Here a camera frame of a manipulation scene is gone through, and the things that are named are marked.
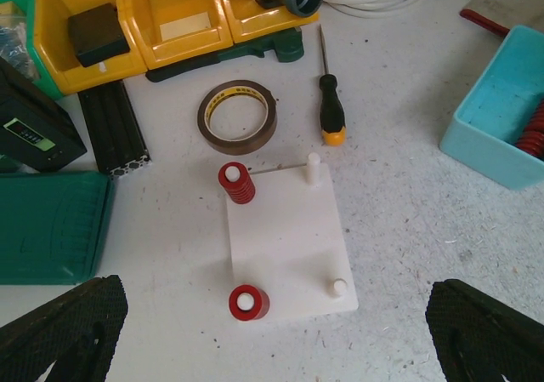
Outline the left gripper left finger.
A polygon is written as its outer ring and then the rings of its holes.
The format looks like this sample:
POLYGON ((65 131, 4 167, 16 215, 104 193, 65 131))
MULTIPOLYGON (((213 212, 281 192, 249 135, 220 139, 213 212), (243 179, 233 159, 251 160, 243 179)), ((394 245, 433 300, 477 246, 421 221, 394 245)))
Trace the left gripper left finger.
POLYGON ((119 276, 86 281, 1 327, 1 380, 104 381, 127 314, 119 276))

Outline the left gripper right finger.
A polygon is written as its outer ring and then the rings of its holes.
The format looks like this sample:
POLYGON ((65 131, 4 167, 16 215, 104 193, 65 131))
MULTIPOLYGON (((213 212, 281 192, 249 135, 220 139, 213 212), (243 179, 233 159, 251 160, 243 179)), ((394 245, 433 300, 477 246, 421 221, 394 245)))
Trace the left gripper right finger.
POLYGON ((543 380, 543 325, 497 299, 435 282, 425 317, 446 380, 543 380))

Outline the red large spring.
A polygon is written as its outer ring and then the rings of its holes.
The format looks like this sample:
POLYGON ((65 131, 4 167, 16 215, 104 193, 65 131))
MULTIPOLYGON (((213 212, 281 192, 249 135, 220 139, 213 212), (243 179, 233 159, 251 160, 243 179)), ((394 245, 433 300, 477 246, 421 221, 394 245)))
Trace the red large spring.
POLYGON ((240 162, 223 165, 218 172, 218 182, 236 204, 247 204, 255 197, 255 185, 246 166, 240 162))
POLYGON ((264 318, 269 312, 269 305, 269 296, 261 288, 250 284, 236 287, 229 296, 229 311, 242 322, 264 318))

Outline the teal plastic spring tray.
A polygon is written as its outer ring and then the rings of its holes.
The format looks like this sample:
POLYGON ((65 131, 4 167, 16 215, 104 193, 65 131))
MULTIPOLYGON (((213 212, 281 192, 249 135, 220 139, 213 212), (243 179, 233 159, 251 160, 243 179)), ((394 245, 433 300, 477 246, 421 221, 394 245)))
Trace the teal plastic spring tray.
POLYGON ((543 99, 543 34, 515 26, 454 112, 439 148, 511 190, 543 181, 543 161, 514 146, 543 99))

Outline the black orange screwdriver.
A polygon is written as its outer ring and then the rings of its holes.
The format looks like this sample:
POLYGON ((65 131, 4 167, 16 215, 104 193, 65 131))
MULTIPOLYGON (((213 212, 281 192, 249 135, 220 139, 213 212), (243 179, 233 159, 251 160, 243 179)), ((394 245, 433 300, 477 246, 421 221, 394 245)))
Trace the black orange screwdriver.
POLYGON ((319 80, 321 91, 320 128, 324 142, 329 146, 340 146, 346 140, 345 113, 337 94, 337 78, 329 72, 326 53, 326 39, 322 26, 319 27, 320 51, 323 75, 319 80))

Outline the canvas work glove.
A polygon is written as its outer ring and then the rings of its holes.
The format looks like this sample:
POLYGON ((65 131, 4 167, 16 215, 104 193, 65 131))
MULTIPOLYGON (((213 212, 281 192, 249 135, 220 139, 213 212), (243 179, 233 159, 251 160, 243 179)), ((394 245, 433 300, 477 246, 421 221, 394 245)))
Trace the canvas work glove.
POLYGON ((543 0, 471 0, 460 16, 499 37, 515 26, 543 32, 543 0))

